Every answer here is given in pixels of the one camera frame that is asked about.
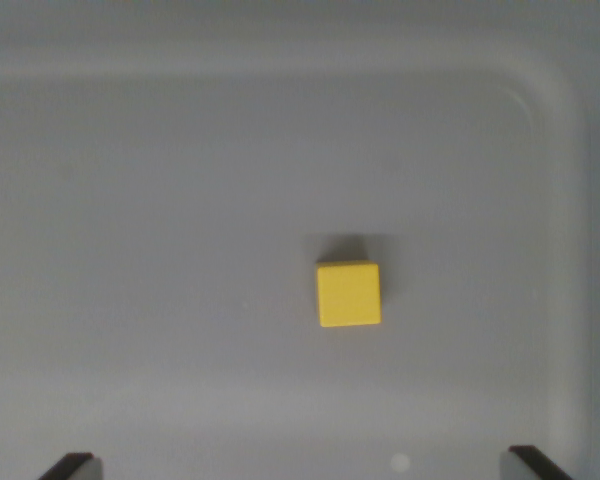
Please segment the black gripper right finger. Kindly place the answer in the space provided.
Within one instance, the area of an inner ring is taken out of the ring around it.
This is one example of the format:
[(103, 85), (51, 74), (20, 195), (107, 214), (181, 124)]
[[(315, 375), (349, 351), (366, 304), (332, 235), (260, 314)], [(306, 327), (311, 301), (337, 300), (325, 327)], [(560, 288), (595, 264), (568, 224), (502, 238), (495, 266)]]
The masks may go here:
[(500, 455), (501, 480), (572, 480), (534, 445), (514, 445)]

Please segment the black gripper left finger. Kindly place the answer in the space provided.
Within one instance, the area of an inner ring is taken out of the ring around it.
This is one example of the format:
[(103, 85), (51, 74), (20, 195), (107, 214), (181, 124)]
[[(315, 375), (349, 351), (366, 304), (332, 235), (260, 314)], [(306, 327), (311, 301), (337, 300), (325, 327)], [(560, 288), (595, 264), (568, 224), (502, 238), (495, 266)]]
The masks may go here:
[(90, 452), (71, 452), (60, 458), (39, 480), (102, 480), (102, 460)]

